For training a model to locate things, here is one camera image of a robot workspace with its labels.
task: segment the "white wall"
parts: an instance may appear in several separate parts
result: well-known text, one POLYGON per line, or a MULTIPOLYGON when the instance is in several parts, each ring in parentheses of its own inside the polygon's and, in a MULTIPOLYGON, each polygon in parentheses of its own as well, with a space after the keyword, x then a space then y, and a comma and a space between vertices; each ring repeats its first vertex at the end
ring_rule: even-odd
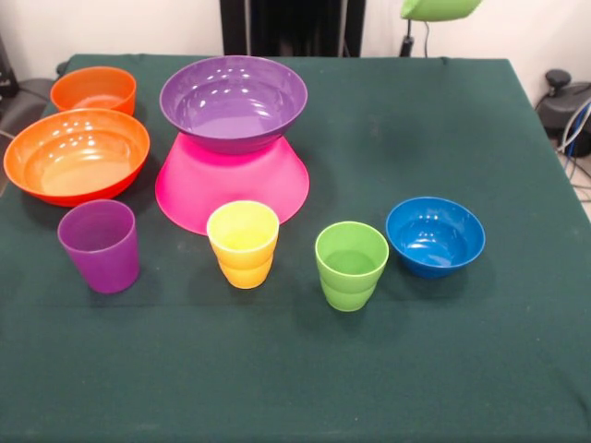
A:
MULTIPOLYGON (((367 1, 363 56, 398 54, 402 2, 367 1)), ((589 20, 591 0, 484 0, 469 18, 431 24, 429 55, 509 58, 534 102, 552 67, 591 80, 589 20)), ((218 0, 0 0, 0 33, 20 79, 53 77, 74 53, 223 53, 218 0)), ((413 33, 422 56, 424 26, 413 33)))
POLYGON ((75 53, 223 54, 218 0, 0 0, 0 33, 19 79, 75 53))
MULTIPOLYGON (((400 51, 406 22, 403 0, 368 0, 362 56, 400 51)), ((546 91, 553 67, 591 80, 591 0, 483 0, 463 20, 432 23, 429 56, 508 58, 532 102, 546 91)), ((425 26, 414 23, 414 56, 423 56, 425 26)))

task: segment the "purple bowl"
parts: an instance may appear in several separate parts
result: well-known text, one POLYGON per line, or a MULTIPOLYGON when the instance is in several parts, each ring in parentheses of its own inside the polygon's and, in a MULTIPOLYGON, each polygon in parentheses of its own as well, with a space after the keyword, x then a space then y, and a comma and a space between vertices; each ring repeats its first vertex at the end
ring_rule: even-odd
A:
POLYGON ((178 130, 224 154, 261 150, 302 113, 306 84, 287 66, 228 55, 185 66, 164 83, 160 107, 178 130))

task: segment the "orange bowl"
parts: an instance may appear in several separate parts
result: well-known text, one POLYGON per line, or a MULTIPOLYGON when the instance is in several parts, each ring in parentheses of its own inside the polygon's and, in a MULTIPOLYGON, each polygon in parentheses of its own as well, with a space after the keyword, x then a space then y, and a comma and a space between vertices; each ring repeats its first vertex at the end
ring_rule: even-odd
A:
POLYGON ((118 67, 93 66, 72 71, 52 86, 51 99, 60 111, 105 108, 133 115, 136 80, 118 67))
POLYGON ((108 109, 75 109, 18 134, 6 149, 4 169, 23 191, 74 207, 123 192, 149 151, 148 131, 135 118, 108 109))

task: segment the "large orange bowl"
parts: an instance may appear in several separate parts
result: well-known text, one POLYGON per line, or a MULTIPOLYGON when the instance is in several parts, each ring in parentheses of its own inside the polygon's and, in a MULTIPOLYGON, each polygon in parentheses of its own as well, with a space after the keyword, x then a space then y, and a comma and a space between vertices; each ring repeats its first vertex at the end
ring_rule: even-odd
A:
POLYGON ((112 198, 138 176, 150 136, 130 115, 75 109, 27 127, 8 145, 4 168, 22 190, 57 206, 112 198))

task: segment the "yellow cup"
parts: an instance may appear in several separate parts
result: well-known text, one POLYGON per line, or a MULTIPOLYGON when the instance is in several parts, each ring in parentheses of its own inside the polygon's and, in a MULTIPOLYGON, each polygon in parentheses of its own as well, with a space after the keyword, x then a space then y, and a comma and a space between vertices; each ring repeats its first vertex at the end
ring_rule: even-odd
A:
POLYGON ((278 234, 277 214, 258 201, 227 203, 207 221, 207 235, 223 275, 239 289, 256 288, 265 281, 278 234))

